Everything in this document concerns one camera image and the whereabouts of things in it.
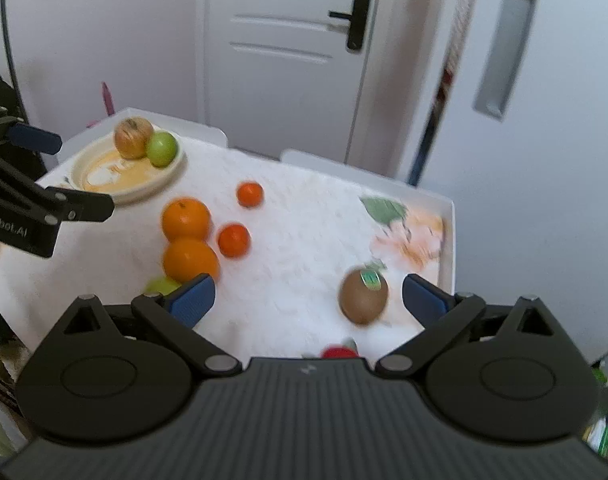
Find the green apple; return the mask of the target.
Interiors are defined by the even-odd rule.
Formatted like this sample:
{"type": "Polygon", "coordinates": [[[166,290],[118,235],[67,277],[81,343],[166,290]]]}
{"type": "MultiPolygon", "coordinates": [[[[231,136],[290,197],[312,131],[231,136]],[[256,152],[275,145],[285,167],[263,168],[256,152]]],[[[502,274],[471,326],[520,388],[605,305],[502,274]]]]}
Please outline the green apple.
{"type": "Polygon", "coordinates": [[[161,294],[167,296],[177,290],[180,286],[181,284],[172,278],[161,276],[160,278],[152,278],[151,281],[146,284],[144,292],[146,294],[161,294]]]}
{"type": "Polygon", "coordinates": [[[167,131],[156,131],[146,144],[146,157],[153,167],[165,168],[170,165],[178,153],[176,138],[167,131]]]}

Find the large orange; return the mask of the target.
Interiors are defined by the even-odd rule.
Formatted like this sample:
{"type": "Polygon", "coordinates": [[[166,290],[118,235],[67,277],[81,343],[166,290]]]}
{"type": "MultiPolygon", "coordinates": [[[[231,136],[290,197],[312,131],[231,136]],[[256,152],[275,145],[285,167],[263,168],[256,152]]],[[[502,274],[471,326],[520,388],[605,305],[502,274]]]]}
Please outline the large orange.
{"type": "Polygon", "coordinates": [[[200,200],[180,197],[165,207],[161,226],[164,235],[170,242],[181,237],[206,240],[211,232],[212,216],[200,200]]]}
{"type": "Polygon", "coordinates": [[[192,237],[180,237],[170,242],[162,264],[168,278],[180,284],[188,283],[200,274],[208,274],[218,281],[220,274],[219,260],[211,246],[192,237]]]}

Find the brown kiwi with sticker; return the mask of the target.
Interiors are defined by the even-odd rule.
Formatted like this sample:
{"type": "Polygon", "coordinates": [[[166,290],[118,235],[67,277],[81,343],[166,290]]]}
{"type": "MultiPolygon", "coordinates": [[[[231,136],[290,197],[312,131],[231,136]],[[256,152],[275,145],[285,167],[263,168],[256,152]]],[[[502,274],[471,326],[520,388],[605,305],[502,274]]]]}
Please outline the brown kiwi with sticker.
{"type": "Polygon", "coordinates": [[[383,275],[370,268],[349,271],[340,287],[339,306],[348,321],[366,326],[377,321],[389,299],[389,286],[383,275]]]}

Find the small tangerine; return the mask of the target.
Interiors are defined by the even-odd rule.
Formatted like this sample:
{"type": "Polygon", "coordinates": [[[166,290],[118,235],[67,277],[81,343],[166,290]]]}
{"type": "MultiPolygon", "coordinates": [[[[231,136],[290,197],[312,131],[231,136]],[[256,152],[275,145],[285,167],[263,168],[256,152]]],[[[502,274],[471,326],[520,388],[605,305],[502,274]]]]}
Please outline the small tangerine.
{"type": "Polygon", "coordinates": [[[264,189],[255,181],[241,182],[235,194],[239,205],[244,208],[257,208],[264,203],[264,189]]]}
{"type": "Polygon", "coordinates": [[[226,258],[241,258],[251,248],[251,234],[241,223],[229,223],[223,226],[217,236],[219,252],[226,258]]]}

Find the red cherry tomato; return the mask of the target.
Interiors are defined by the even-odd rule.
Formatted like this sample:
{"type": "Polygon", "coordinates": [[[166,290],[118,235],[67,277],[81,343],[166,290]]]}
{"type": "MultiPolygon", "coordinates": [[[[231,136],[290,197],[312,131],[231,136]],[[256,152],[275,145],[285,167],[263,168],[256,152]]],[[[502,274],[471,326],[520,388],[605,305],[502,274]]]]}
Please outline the red cherry tomato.
{"type": "Polygon", "coordinates": [[[325,347],[321,352],[321,359],[356,359],[359,354],[353,348],[346,346],[334,346],[325,347]]]}

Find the cream oval fruit bowl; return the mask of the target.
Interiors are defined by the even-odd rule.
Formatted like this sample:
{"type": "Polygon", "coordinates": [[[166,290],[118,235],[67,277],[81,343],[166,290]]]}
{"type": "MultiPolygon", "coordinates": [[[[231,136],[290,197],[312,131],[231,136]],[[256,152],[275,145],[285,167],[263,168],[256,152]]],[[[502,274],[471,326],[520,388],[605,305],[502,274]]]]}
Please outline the cream oval fruit bowl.
{"type": "Polygon", "coordinates": [[[79,191],[110,194],[116,205],[143,200],[174,180],[185,159],[180,136],[170,132],[177,153],[165,167],[155,167],[147,157],[123,159],[115,148],[113,134],[94,140],[72,158],[70,184],[79,191]]]}

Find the russet brown apple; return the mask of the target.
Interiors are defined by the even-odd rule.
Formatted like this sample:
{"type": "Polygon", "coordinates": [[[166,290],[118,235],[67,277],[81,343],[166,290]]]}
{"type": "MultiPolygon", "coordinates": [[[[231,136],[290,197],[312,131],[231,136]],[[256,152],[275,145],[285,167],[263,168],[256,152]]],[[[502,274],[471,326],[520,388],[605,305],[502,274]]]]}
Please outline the russet brown apple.
{"type": "Polygon", "coordinates": [[[114,129],[115,148],[127,160],[142,158],[146,155],[147,142],[153,133],[153,125],[147,119],[128,117],[114,129]]]}

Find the white sliding wardrobe door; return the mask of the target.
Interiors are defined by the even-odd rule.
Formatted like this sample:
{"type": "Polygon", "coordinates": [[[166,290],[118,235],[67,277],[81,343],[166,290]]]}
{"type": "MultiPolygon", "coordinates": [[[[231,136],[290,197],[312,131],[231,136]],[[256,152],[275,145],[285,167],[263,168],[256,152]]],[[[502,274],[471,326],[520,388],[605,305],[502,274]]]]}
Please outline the white sliding wardrobe door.
{"type": "Polygon", "coordinates": [[[459,289],[606,354],[608,0],[474,0],[420,183],[455,203],[459,289]]]}

